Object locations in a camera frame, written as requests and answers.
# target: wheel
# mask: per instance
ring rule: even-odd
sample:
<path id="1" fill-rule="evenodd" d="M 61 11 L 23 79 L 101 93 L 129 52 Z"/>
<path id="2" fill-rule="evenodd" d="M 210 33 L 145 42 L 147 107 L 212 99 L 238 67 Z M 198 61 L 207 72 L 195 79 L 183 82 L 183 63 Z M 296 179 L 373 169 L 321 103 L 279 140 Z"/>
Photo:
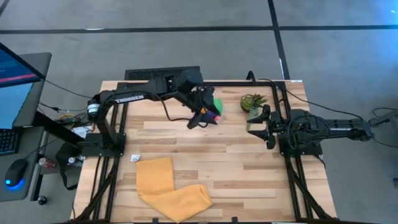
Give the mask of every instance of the wheel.
<path id="1" fill-rule="evenodd" d="M 275 136 L 271 135 L 268 137 L 267 149 L 273 149 L 276 145 Z"/>
<path id="2" fill-rule="evenodd" d="M 39 198 L 37 199 L 37 203 L 39 203 L 39 205 L 45 205 L 47 203 L 47 197 L 45 197 L 43 195 L 39 195 Z"/>

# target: wooden table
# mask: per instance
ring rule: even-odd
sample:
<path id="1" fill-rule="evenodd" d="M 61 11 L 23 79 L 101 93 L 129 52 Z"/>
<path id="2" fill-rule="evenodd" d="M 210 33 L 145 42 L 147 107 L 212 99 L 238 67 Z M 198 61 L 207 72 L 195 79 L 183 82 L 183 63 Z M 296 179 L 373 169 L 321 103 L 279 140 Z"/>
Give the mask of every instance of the wooden table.
<path id="1" fill-rule="evenodd" d="M 116 89 L 117 84 L 103 82 L 101 90 Z M 306 99 L 303 83 L 286 81 L 286 87 Z M 125 129 L 126 150 L 119 165 L 111 221 L 151 222 L 158 217 L 160 222 L 171 222 L 138 198 L 136 165 L 130 162 L 131 154 L 140 154 L 141 160 L 171 157 L 176 189 L 192 184 L 206 185 L 213 206 L 187 222 L 230 222 L 231 217 L 247 222 L 294 221 L 287 172 L 279 146 L 268 150 L 264 141 L 246 132 L 247 115 L 241 110 L 239 101 L 243 95 L 253 93 L 266 95 L 271 110 L 275 109 L 271 87 L 216 87 L 214 96 L 222 99 L 224 112 L 219 125 L 209 125 L 205 129 L 188 130 L 186 121 L 168 121 L 159 102 L 130 103 Z M 290 95 L 289 102 L 292 108 L 309 110 L 307 103 Z M 172 118 L 192 116 L 177 100 L 167 100 L 166 105 Z M 265 124 L 251 126 L 251 129 L 264 128 Z M 302 156 L 302 160 L 309 191 L 325 211 L 335 217 L 323 164 L 313 156 Z M 95 157 L 84 161 L 74 204 L 76 215 L 90 201 L 96 162 Z M 305 217 L 299 190 L 298 197 L 302 217 Z M 100 218 L 104 217 L 107 192 L 103 198 Z"/>

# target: black bracket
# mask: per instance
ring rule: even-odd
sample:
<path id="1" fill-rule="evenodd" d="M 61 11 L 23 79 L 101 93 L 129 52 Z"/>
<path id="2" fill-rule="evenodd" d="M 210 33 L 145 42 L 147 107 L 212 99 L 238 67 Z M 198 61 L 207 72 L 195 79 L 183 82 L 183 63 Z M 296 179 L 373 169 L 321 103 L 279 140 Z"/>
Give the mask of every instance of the black bracket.
<path id="1" fill-rule="evenodd" d="M 83 148 L 83 156 L 109 156 L 118 157 L 123 156 L 124 147 L 126 145 L 126 133 L 117 134 L 118 143 L 113 148 L 108 148 L 103 145 L 102 135 L 100 133 L 88 133 L 86 141 L 78 144 Z"/>
<path id="2" fill-rule="evenodd" d="M 316 157 L 320 157 L 323 155 L 322 147 L 320 144 L 301 147 L 292 151 L 289 147 L 289 144 L 287 143 L 287 138 L 288 138 L 287 133 L 278 134 L 279 149 L 280 149 L 280 154 L 282 155 L 288 155 L 290 157 L 305 156 L 305 155 L 313 155 Z"/>
<path id="3" fill-rule="evenodd" d="M 252 84 L 256 84 L 256 78 L 254 76 L 254 73 L 252 71 L 249 71 L 246 80 L 251 80 Z"/>
<path id="4" fill-rule="evenodd" d="M 232 224 L 238 224 L 238 218 L 237 217 L 232 217 Z"/>

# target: yellow towel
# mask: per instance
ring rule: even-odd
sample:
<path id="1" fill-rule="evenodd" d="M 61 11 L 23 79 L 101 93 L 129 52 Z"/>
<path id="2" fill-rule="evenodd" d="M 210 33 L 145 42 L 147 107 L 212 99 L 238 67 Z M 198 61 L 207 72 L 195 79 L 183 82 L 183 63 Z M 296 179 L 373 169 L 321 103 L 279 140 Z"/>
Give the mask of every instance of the yellow towel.
<path id="1" fill-rule="evenodd" d="M 137 162 L 137 193 L 141 200 L 176 223 L 213 204 L 203 184 L 174 190 L 171 158 Z"/>

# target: blue light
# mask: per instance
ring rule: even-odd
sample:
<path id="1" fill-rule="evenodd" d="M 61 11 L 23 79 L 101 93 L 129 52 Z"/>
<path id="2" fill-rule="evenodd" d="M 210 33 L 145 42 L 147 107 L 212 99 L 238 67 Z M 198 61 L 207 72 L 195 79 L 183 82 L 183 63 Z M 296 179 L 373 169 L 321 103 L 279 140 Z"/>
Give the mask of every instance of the blue light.
<path id="1" fill-rule="evenodd" d="M 17 185 L 13 187 L 6 186 L 8 190 L 20 190 L 24 186 L 24 179 L 22 179 Z"/>

